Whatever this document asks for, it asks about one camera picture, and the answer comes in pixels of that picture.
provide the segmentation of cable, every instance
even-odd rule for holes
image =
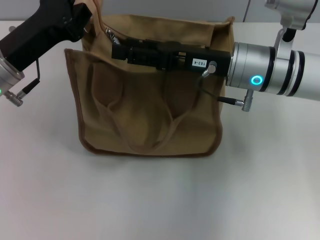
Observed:
[[[243,21],[242,21],[243,23],[247,19],[247,14],[248,14],[248,11],[249,11],[250,4],[251,4],[251,0],[248,1],[248,5],[246,6],[245,14],[244,14]]]
[[[24,89],[22,89],[17,96],[20,99],[23,99],[27,94],[29,94],[39,83],[40,83],[40,66],[39,66],[39,59],[36,61],[36,72],[37,72],[37,78],[33,80],[29,85],[27,85]]]
[[[291,42],[295,38],[296,32],[297,30],[288,28],[283,34],[282,40],[285,41],[286,43]]]
[[[205,78],[204,78],[203,76],[198,77],[197,80],[196,80],[196,87],[199,89],[200,92],[205,93],[205,94],[208,94],[208,95],[210,95],[211,97],[213,97],[213,98],[216,99],[217,96],[213,95],[211,92],[205,90],[205,89],[202,87],[202,86],[203,86],[203,83],[204,83],[204,79],[205,79]]]
[[[217,98],[217,101],[221,102],[221,103],[225,103],[225,104],[236,105],[237,99],[224,97],[224,96],[219,96]]]

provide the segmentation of bag handle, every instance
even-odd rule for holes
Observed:
[[[105,81],[105,76],[108,74],[106,72],[106,66],[102,62],[98,62],[93,64],[93,75],[92,79],[96,79],[97,81]],[[115,83],[119,83],[115,90],[112,91],[111,94],[106,93],[109,97],[112,97],[112,100],[108,103],[102,103],[97,97],[94,97],[98,110],[103,118],[109,120],[111,122],[111,127],[115,133],[119,135],[121,140],[126,144],[126,146],[131,149],[133,152],[141,155],[146,155],[155,152],[156,150],[165,146],[172,138],[178,125],[181,121],[192,111],[192,108],[196,102],[197,91],[192,91],[191,96],[188,97],[191,101],[188,102],[187,107],[177,116],[173,117],[172,113],[169,109],[167,99],[165,101],[165,114],[169,118],[168,129],[161,140],[155,140],[156,142],[152,142],[148,145],[138,144],[136,143],[132,137],[126,132],[125,127],[118,120],[117,115],[113,111],[113,108],[121,103],[122,96],[124,93],[124,83],[117,79],[114,81]]]
[[[80,3],[85,4],[92,13],[95,34],[98,35],[101,32],[105,33],[107,29],[105,28],[101,17],[103,0],[75,0],[74,5]]]

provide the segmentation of black cable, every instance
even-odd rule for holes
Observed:
[[[211,92],[205,90],[202,86],[204,83],[204,77],[200,76],[196,80],[196,87],[199,89],[200,92],[205,93],[216,99],[218,102],[225,103],[225,104],[230,104],[230,105],[236,105],[237,99],[235,98],[229,98],[229,97],[224,97],[224,96],[215,96]]]
[[[316,10],[317,4],[318,4],[318,0],[315,0],[315,3],[314,3],[313,8],[312,8],[312,11],[311,11],[310,15],[308,16],[308,18],[306,19],[305,24],[304,24],[302,30],[305,30],[305,29],[306,29],[306,27],[307,27],[307,22],[308,22],[309,19],[311,18],[312,14],[314,14],[314,11]]]
[[[26,86],[24,89],[22,89],[22,92],[24,92],[26,95],[30,93],[39,83],[40,83],[40,67],[39,67],[39,59],[36,60],[36,72],[37,72],[37,78],[33,80],[28,86]]]
[[[250,4],[251,4],[251,0],[248,1],[248,5],[246,6],[245,14],[244,14],[243,21],[242,21],[243,23],[247,19],[247,14],[248,14],[248,11],[249,11]]]
[[[297,30],[288,28],[283,34],[282,40],[285,41],[286,43],[291,42],[295,38],[296,32]]]

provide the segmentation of metal connector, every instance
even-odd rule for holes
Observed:
[[[202,77],[206,78],[208,77],[210,74],[214,74],[217,70],[217,63],[215,61],[211,61],[209,63],[208,68],[202,73]]]
[[[244,101],[242,101],[242,100],[238,100],[238,99],[236,99],[236,101],[235,101],[235,104],[234,104],[235,106],[238,106],[238,107],[243,107],[244,105],[245,105],[245,102]]]
[[[3,94],[6,99],[8,99],[12,104],[16,105],[17,107],[21,107],[24,104],[24,101],[14,93],[7,91]]]
[[[12,33],[15,29],[16,29],[15,26],[10,26],[10,27],[9,27],[9,32]]]
[[[109,37],[113,44],[120,45],[119,39],[109,28],[105,30],[105,34]]]
[[[21,90],[20,92],[18,92],[16,96],[20,99],[23,99],[25,96],[27,96],[27,94]]]
[[[250,112],[253,99],[254,99],[254,91],[248,90],[246,92],[246,96],[244,98],[244,105],[242,107],[242,111],[247,112],[247,113]]]

